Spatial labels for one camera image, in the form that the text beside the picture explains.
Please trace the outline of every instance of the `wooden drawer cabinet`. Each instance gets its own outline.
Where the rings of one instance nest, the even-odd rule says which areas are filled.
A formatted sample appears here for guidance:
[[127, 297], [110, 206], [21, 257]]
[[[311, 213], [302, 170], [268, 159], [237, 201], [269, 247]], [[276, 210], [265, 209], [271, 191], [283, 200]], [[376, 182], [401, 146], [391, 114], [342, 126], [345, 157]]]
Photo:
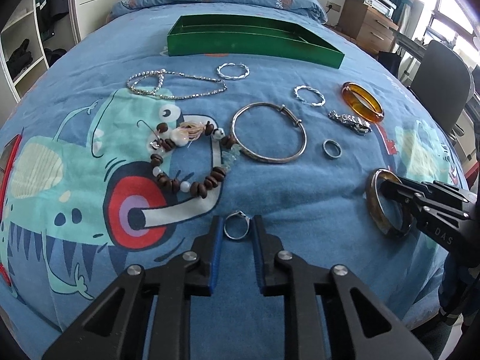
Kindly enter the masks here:
[[356, 39], [359, 47], [369, 50], [389, 51], [394, 36], [390, 28], [398, 26], [376, 9], [354, 0], [345, 0], [338, 21], [340, 31]]

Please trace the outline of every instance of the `silver screw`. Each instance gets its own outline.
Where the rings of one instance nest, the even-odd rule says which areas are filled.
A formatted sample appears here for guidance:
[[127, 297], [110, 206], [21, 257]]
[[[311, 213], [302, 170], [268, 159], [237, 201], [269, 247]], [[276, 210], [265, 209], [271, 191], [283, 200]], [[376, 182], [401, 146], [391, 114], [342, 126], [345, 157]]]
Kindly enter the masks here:
[[189, 251], [186, 251], [182, 257], [185, 261], [195, 261], [198, 255], [194, 251], [189, 250]]
[[139, 275], [140, 273], [142, 273], [142, 267], [137, 264], [131, 265], [127, 268], [127, 273], [130, 276]]
[[337, 276], [345, 276], [349, 272], [349, 269], [344, 265], [336, 265], [333, 267], [333, 273]]
[[293, 258], [293, 254], [291, 251], [281, 250], [278, 252], [278, 258], [284, 261], [291, 260]]

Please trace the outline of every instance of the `silver ring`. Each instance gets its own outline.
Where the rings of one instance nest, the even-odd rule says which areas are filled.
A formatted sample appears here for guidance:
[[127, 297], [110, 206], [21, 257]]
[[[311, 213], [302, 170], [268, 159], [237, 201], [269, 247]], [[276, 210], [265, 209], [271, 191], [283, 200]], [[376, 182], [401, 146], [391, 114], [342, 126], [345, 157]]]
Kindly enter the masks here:
[[[338, 149], [338, 154], [337, 155], [333, 155], [333, 154], [328, 152], [327, 147], [326, 147], [327, 143], [331, 143], [332, 145], [334, 145]], [[323, 141], [322, 147], [323, 147], [323, 151], [325, 152], [326, 156], [328, 158], [332, 159], [332, 160], [336, 160], [337, 158], [340, 158], [342, 156], [342, 148], [340, 147], [340, 145], [337, 142], [335, 142], [332, 139], [327, 139], [327, 140]]]
[[[227, 231], [227, 221], [232, 218], [233, 216], [240, 216], [241, 218], [245, 219], [245, 221], [247, 222], [247, 230], [245, 231], [245, 233], [243, 233], [243, 235], [241, 235], [240, 237], [232, 237], [229, 232]], [[230, 238], [232, 241], [240, 241], [244, 238], [247, 237], [248, 233], [250, 231], [250, 218], [243, 212], [243, 211], [235, 211], [235, 212], [232, 212], [229, 216], [227, 216], [225, 218], [225, 221], [223, 222], [223, 232], [225, 233], [225, 235]]]
[[[295, 127], [300, 127], [300, 130], [302, 132], [302, 135], [303, 135], [303, 144], [300, 148], [300, 150], [294, 154], [293, 156], [291, 157], [286, 157], [286, 158], [272, 158], [272, 157], [265, 157], [263, 155], [260, 155], [260, 154], [257, 154], [256, 152], [254, 151], [251, 151], [250, 149], [248, 149], [243, 143], [241, 143], [239, 141], [239, 138], [237, 137], [237, 134], [235, 132], [235, 123], [237, 122], [237, 118], [243, 114], [247, 109], [250, 109], [250, 108], [253, 108], [253, 107], [271, 107], [273, 109], [276, 109], [277, 111], [279, 111], [280, 113], [288, 116], [293, 124], [295, 125]], [[297, 159], [298, 157], [300, 157], [303, 152], [305, 151], [306, 147], [307, 147], [307, 132], [305, 131], [305, 128], [303, 127], [303, 124], [302, 124], [302, 120], [301, 119], [298, 119], [294, 114], [292, 114], [291, 110], [289, 110], [287, 107], [285, 107], [285, 105], [281, 105], [281, 106], [278, 106], [276, 104], [272, 104], [272, 103], [251, 103], [251, 104], [248, 104], [246, 106], [244, 106], [242, 109], [239, 109], [237, 111], [237, 113], [234, 115], [233, 119], [232, 119], [232, 124], [231, 124], [231, 127], [230, 127], [230, 130], [231, 130], [231, 133], [233, 135], [233, 138], [235, 138], [236, 142], [240, 145], [241, 147], [241, 151], [246, 155], [246, 156], [249, 156], [250, 158], [256, 160], [256, 161], [260, 161], [260, 162], [267, 162], [269, 164], [285, 164], [287, 162], [290, 162], [290, 161], [293, 161], [295, 159]]]
[[[223, 74], [221, 70], [225, 66], [241, 66], [242, 68], [245, 69], [245, 73], [242, 74], [241, 76], [227, 76], [226, 74]], [[248, 69], [248, 66], [244, 64], [234, 64], [233, 62], [227, 63], [227, 64], [221, 64], [219, 67], [217, 67], [217, 74], [223, 78], [224, 80], [241, 80], [247, 77], [250, 74], [250, 69]]]
[[[309, 103], [308, 101], [306, 101], [305, 99], [303, 99], [300, 95], [299, 95], [299, 90], [300, 89], [306, 89], [308, 91], [311, 91], [313, 93], [315, 93], [318, 97], [321, 98], [321, 102], [319, 103]], [[325, 104], [325, 97], [320, 93], [320, 91], [316, 90], [315, 88], [312, 88], [311, 86], [307, 86], [307, 85], [300, 85], [300, 86], [297, 86], [294, 88], [293, 90], [293, 94], [295, 95], [295, 97], [297, 99], [299, 99], [302, 103], [304, 104], [309, 104], [311, 105], [312, 107], [321, 107], [322, 105]]]

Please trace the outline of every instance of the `bed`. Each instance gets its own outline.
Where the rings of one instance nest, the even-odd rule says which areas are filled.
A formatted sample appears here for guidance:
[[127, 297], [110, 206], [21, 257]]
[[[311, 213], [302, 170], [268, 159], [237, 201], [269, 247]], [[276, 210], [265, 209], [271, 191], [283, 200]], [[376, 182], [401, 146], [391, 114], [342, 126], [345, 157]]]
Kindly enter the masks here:
[[[457, 156], [396, 78], [321, 25], [326, 18], [318, 2], [281, 1], [288, 4], [122, 0], [112, 8], [110, 23], [55, 63], [5, 123], [0, 145], [16, 134], [22, 140], [0, 225], [0, 306], [32, 360], [127, 266], [165, 263], [206, 233], [213, 215], [235, 210], [263, 215], [267, 231], [311, 264], [347, 265], [408, 327], [437, 313], [446, 251], [417, 230], [402, 240], [386, 239], [368, 214], [364, 190], [368, 174], [378, 168], [466, 188]], [[207, 13], [298, 23], [345, 57], [340, 69], [261, 55], [170, 57], [166, 36], [177, 19]], [[226, 62], [247, 65], [250, 75], [228, 81], [228, 89], [216, 95], [171, 102], [126, 88], [133, 74], [160, 68], [216, 78], [216, 68]], [[351, 113], [340, 95], [346, 81], [362, 85], [385, 109], [385, 120], [366, 136], [327, 117], [332, 110]], [[295, 99], [298, 85], [320, 90], [325, 105]], [[168, 76], [163, 88], [188, 95], [216, 87]], [[242, 156], [221, 189], [205, 200], [156, 188], [149, 162], [153, 136], [141, 120], [153, 126], [210, 121], [228, 131], [235, 112], [257, 101], [285, 104], [303, 120], [308, 143], [297, 161], [264, 164]], [[242, 116], [238, 133], [267, 156], [291, 155], [299, 145], [290, 125], [268, 109]], [[338, 160], [324, 156], [325, 139], [341, 145]], [[174, 150], [162, 169], [182, 179], [207, 174], [215, 161], [218, 148], [200, 139]], [[138, 205], [167, 214], [157, 227], [135, 233], [125, 217]], [[192, 301], [191, 358], [281, 359], [282, 313], [281, 299], [258, 291], [249, 240], [225, 241], [213, 297]]]

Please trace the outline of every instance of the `green tray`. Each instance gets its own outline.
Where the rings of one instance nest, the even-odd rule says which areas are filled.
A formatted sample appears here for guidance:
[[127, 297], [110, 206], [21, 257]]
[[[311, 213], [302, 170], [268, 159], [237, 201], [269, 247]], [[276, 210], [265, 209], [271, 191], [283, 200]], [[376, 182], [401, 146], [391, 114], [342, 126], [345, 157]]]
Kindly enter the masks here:
[[167, 39], [170, 56], [254, 54], [338, 69], [345, 54], [302, 26], [242, 15], [181, 16]]

